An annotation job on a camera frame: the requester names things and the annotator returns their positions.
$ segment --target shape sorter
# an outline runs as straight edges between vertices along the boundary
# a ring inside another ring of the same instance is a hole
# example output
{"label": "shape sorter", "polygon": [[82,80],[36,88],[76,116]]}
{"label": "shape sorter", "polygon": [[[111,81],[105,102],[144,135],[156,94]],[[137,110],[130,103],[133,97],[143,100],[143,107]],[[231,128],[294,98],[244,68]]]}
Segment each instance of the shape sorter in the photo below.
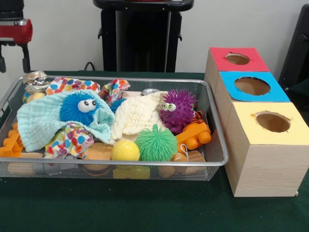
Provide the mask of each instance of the shape sorter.
{"label": "shape sorter", "polygon": [[309,167],[309,128],[254,48],[210,48],[211,86],[235,197],[295,196]]}

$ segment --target circular hole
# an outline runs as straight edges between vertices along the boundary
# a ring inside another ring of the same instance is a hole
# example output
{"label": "circular hole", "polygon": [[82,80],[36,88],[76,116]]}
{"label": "circular hole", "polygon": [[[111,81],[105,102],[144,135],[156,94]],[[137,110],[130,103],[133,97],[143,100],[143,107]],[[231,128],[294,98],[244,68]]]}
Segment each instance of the circular hole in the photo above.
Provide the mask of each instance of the circular hole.
{"label": "circular hole", "polygon": [[264,95],[270,91],[269,85],[256,77],[242,77],[235,81],[235,86],[244,93],[251,95]]}
{"label": "circular hole", "polygon": [[257,122],[272,132],[285,132],[290,128],[290,120],[273,112],[261,112],[256,115]]}
{"label": "circular hole", "polygon": [[248,64],[250,61],[249,57],[245,55],[231,52],[227,54],[225,58],[227,59],[228,62],[236,65],[245,65]]}

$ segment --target spiky ball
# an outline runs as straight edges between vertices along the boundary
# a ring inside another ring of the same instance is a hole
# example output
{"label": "spiky ball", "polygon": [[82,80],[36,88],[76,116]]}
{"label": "spiky ball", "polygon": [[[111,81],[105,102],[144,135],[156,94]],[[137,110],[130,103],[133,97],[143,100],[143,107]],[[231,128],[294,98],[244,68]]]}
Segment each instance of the spiky ball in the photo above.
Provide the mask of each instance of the spiky ball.
{"label": "spiky ball", "polygon": [[153,125],[153,130],[143,130],[135,141],[140,149],[142,161],[170,161],[177,153],[177,139],[169,130],[158,129]]}
{"label": "spiky ball", "polygon": [[93,122],[93,115],[99,108],[99,103],[87,93],[81,92],[68,95],[60,108],[60,120],[75,121],[89,126]]}
{"label": "spiky ball", "polygon": [[160,118],[171,132],[180,134],[194,117],[192,105],[196,102],[195,95],[185,89],[173,89],[164,96],[164,102]]}
{"label": "spiky ball", "polygon": [[126,99],[122,98],[120,100],[116,100],[112,103],[111,105],[111,110],[114,114],[116,114],[116,110],[118,109],[118,107],[121,105],[121,103],[123,103]]}

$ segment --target green puffer ball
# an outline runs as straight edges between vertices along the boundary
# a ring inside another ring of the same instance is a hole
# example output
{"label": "green puffer ball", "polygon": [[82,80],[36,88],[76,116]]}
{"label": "green puffer ball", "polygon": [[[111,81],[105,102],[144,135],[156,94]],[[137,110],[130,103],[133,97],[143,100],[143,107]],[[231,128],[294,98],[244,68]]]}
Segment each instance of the green puffer ball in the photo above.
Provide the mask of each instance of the green puffer ball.
{"label": "green puffer ball", "polygon": [[170,161],[177,153],[178,141],[170,130],[158,129],[154,124],[153,130],[143,130],[135,143],[140,149],[142,161]]}

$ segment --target white washcloth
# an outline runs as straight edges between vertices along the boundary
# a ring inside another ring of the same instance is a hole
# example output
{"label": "white washcloth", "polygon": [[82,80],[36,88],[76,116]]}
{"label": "white washcloth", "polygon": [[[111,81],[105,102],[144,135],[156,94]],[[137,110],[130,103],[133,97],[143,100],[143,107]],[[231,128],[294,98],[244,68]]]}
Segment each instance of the white washcloth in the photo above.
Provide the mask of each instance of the white washcloth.
{"label": "white washcloth", "polygon": [[152,129],[154,124],[165,129],[158,109],[163,103],[166,92],[156,92],[147,96],[128,98],[116,111],[116,120],[112,124],[112,139],[121,139],[122,134],[135,135],[143,129]]}

